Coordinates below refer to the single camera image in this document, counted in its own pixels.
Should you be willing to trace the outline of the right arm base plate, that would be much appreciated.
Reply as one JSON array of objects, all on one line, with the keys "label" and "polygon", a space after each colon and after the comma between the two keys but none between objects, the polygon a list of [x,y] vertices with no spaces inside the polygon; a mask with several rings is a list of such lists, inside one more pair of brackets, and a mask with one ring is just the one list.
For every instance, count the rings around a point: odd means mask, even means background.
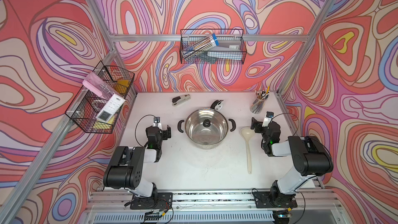
[{"label": "right arm base plate", "polygon": [[252,192],[256,208],[296,208],[295,195],[285,195],[270,191]]}]

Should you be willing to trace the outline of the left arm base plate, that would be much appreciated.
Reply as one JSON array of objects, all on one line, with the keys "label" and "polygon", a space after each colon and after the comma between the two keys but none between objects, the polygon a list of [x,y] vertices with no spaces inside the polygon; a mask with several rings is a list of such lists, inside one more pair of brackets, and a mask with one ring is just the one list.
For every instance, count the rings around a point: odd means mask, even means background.
[{"label": "left arm base plate", "polygon": [[159,209],[161,211],[169,209],[172,206],[173,193],[158,193],[156,196],[144,198],[133,197],[130,209],[145,210],[145,209]]}]

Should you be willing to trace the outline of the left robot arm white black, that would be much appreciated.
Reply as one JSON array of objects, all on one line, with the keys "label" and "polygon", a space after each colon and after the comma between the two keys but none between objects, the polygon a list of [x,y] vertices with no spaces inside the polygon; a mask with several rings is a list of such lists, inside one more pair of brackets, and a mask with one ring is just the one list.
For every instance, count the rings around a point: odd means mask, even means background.
[{"label": "left robot arm white black", "polygon": [[171,127],[165,130],[151,126],[146,129],[148,139],[144,147],[118,146],[107,166],[103,177],[106,188],[124,189],[133,195],[125,204],[130,209],[162,208],[167,209],[167,199],[171,196],[158,196],[155,183],[143,178],[145,163],[157,163],[162,156],[164,140],[172,137]]}]

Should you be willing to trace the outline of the cream plastic ladle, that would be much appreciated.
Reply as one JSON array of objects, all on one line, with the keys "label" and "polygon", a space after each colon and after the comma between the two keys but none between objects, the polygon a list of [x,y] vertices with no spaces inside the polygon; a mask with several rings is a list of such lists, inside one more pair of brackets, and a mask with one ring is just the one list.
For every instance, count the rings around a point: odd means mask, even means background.
[{"label": "cream plastic ladle", "polygon": [[240,130],[240,135],[245,141],[246,155],[247,155],[247,171],[248,174],[252,174],[252,161],[250,152],[250,140],[254,137],[255,132],[250,127],[244,127]]}]

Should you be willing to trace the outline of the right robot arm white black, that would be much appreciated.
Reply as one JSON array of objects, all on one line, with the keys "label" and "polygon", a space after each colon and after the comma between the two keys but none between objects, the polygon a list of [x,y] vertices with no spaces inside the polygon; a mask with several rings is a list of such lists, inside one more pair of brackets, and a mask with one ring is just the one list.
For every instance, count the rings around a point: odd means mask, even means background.
[{"label": "right robot arm white black", "polygon": [[295,195],[308,181],[333,171],[329,151],[316,136],[289,136],[280,141],[280,125],[271,118],[260,122],[251,119],[250,129],[262,136],[261,148],[269,157],[288,157],[293,167],[275,180],[265,199],[274,207],[296,207]]}]

